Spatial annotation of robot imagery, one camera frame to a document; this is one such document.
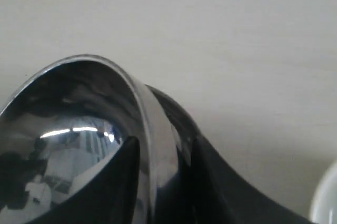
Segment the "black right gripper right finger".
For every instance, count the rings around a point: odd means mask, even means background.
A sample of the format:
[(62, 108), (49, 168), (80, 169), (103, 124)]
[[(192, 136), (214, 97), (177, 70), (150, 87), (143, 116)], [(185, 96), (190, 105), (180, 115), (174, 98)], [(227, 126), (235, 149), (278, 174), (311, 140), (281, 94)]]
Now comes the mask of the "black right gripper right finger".
[(309, 223), (250, 185), (204, 137), (193, 141), (191, 175), (198, 223)]

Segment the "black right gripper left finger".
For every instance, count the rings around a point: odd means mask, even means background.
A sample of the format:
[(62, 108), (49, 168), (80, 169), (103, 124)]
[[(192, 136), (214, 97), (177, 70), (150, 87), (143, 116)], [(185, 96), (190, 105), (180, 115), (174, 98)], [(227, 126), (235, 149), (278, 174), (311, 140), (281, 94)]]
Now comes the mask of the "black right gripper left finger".
[(131, 223), (136, 202), (140, 144), (129, 137), (83, 189), (44, 216), (45, 223)]

